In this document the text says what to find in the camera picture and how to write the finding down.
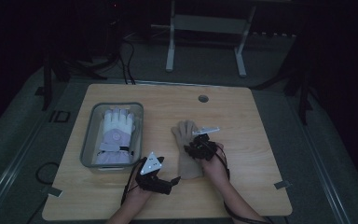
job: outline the table top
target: table top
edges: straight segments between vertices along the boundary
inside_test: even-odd
[[[200,95],[209,98],[199,101]],[[80,162],[90,113],[98,103],[139,102],[144,106],[143,156],[153,151],[165,158],[158,177],[178,176],[178,148],[171,133],[177,122],[192,119],[198,127],[219,127],[211,141],[225,146],[231,183],[262,216],[287,216],[292,206],[269,140],[249,89],[211,86],[92,84],[62,156],[48,196],[46,220],[108,219],[120,207],[129,173],[96,174]],[[223,201],[205,177],[181,180],[170,195],[155,193],[136,219],[228,217]]]

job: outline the black cord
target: black cord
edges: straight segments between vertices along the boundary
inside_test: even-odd
[[[132,59],[132,56],[133,56],[133,53],[135,52],[135,48],[133,46],[132,43],[130,43],[129,41],[127,40],[122,40],[124,43],[128,44],[131,46],[132,48],[132,52],[131,52],[131,55],[130,55],[130,58],[129,60],[127,61],[127,64],[124,63],[124,60],[123,60],[123,57],[121,56],[121,54],[118,55],[118,58],[120,59],[121,61],[121,66],[122,66],[122,69],[123,69],[123,78],[124,78],[124,81],[126,82],[126,84],[128,84],[128,81],[127,81],[127,75],[126,75],[126,72],[129,76],[129,79],[131,81],[131,84],[132,85],[136,85],[136,82],[135,82],[135,79],[133,78],[132,74],[131,74],[131,70],[130,70],[130,63],[131,63],[131,59]]]
[[[226,208],[226,211],[228,212],[228,214],[232,217],[232,218],[235,218],[239,221],[242,221],[242,222],[245,222],[245,223],[249,223],[249,224],[271,224],[269,222],[265,222],[265,221],[258,221],[258,220],[254,220],[254,219],[250,219],[250,218],[247,218],[247,217],[239,217],[237,216],[235,213],[233,213],[229,208],[228,206],[226,205],[226,202],[225,202],[225,208]]]
[[[200,141],[200,142],[201,142],[203,145],[205,145],[205,146],[208,148],[208,150],[210,150],[212,153],[214,153],[214,155],[217,156],[217,159],[219,159],[220,162],[222,162],[223,166],[224,166],[225,169],[226,169],[227,177],[228,177],[228,179],[230,179],[230,174],[229,174],[229,169],[228,169],[228,165],[227,165],[227,158],[226,158],[225,151],[224,151],[220,146],[218,146],[218,145],[216,144],[216,146],[222,150],[222,153],[223,153],[223,155],[224,155],[224,157],[225,157],[225,161],[226,161],[226,162],[224,162],[223,159],[217,154],[217,152],[214,152],[214,150],[211,149],[211,147],[208,146],[208,144],[206,144],[206,143],[204,143],[204,142],[202,142],[202,141]]]
[[[53,184],[53,182],[48,182],[43,180],[42,178],[40,178],[39,173],[40,171],[45,168],[48,165],[55,165],[57,167],[59,167],[60,165],[57,162],[46,162],[43,165],[41,165],[35,172],[34,176],[36,178],[36,180],[44,185],[49,185],[51,186]],[[48,200],[48,196],[45,197],[45,199],[43,200],[43,202],[41,204],[39,204],[39,206],[37,206],[36,210],[33,212],[33,214],[31,215],[31,217],[28,219],[27,224],[31,223],[31,221],[34,219],[34,217],[36,216],[36,214],[39,212],[39,210],[43,207],[43,205],[45,205],[46,201]]]
[[[132,176],[133,176],[133,173],[135,172],[136,168],[138,167],[138,165],[141,163],[141,162],[144,162],[145,160],[147,160],[146,157],[144,157],[143,159],[139,160],[132,168],[131,170],[131,174],[130,174],[130,177],[129,177],[129,180],[127,181],[127,185],[126,187],[124,187],[124,190],[123,190],[123,196],[121,197],[121,203],[120,204],[123,204],[124,201],[126,201],[126,197],[127,197],[127,194],[132,191],[133,189],[135,189],[137,186],[133,187],[132,189],[129,189],[130,187],[130,183],[131,183],[131,180],[132,180]]]
[[[270,217],[265,217],[265,219],[268,220],[268,222],[273,223]]]

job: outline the glove finger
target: glove finger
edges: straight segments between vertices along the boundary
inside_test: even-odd
[[[186,120],[186,140],[191,141],[193,137],[193,126],[194,121],[192,120]]]
[[[181,143],[181,134],[180,134],[179,128],[178,127],[171,127],[171,132],[173,133],[173,135],[176,138],[176,143],[180,144]]]
[[[132,126],[133,124],[133,114],[130,113],[128,116],[127,116],[127,122],[126,122],[126,125],[128,126]]]
[[[118,107],[115,107],[114,109],[113,109],[113,115],[112,115],[112,119],[111,119],[111,121],[113,122],[113,123],[118,123],[118,114],[120,113],[120,109],[118,109]]]
[[[180,137],[183,139],[183,138],[186,138],[186,123],[184,121],[179,121],[179,134],[180,134]]]
[[[193,132],[195,132],[195,131],[198,131],[199,130],[199,128],[197,127],[197,124],[196,124],[196,122],[194,122],[194,121],[192,121],[193,122],[193,125],[192,125],[192,130],[191,130],[191,141],[193,141],[193,139],[194,139],[194,135],[193,135]]]
[[[105,111],[104,117],[103,117],[103,133],[106,133],[109,131],[109,127],[112,120],[112,110],[108,109]]]
[[[107,120],[109,122],[112,120],[112,110],[111,109],[108,109],[105,111],[103,119]]]
[[[128,114],[127,109],[120,109],[120,115],[118,117],[118,122],[122,123],[122,124],[126,124],[127,123],[127,114]]]

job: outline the white stand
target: white stand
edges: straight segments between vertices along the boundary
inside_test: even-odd
[[[252,19],[255,14],[255,6],[252,7],[247,20],[201,17],[189,15],[175,14],[175,0],[171,4],[171,30],[170,45],[168,48],[167,65],[165,70],[171,72],[173,70],[173,60],[175,55],[174,36],[175,30],[190,30],[201,32],[215,32],[225,34],[241,34],[240,44],[234,49],[237,61],[238,72],[240,77],[246,77],[245,65],[242,58],[242,51],[245,45],[246,37],[249,34]]]

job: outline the hand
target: hand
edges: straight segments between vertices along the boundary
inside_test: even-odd
[[[138,187],[135,180],[140,164],[135,169],[130,180],[129,191],[121,207],[107,220],[106,224],[127,224],[142,211],[147,200],[152,196],[152,191],[147,191]]]
[[[142,209],[142,207],[146,204],[147,200],[153,194],[152,191],[141,189],[138,186],[138,183],[136,182],[135,177],[139,173],[139,169],[141,169],[141,165],[142,164],[139,163],[137,165],[138,167],[135,168],[133,176],[131,177],[131,180],[130,180],[130,185],[128,188],[127,196],[124,201],[124,203],[131,204],[132,207],[139,207],[140,209]]]
[[[223,160],[226,161],[225,154],[223,153],[224,146],[220,143],[218,145],[216,154]],[[226,167],[222,162],[214,155],[209,161],[200,160],[203,171],[208,176],[212,183],[219,187],[229,184]]]

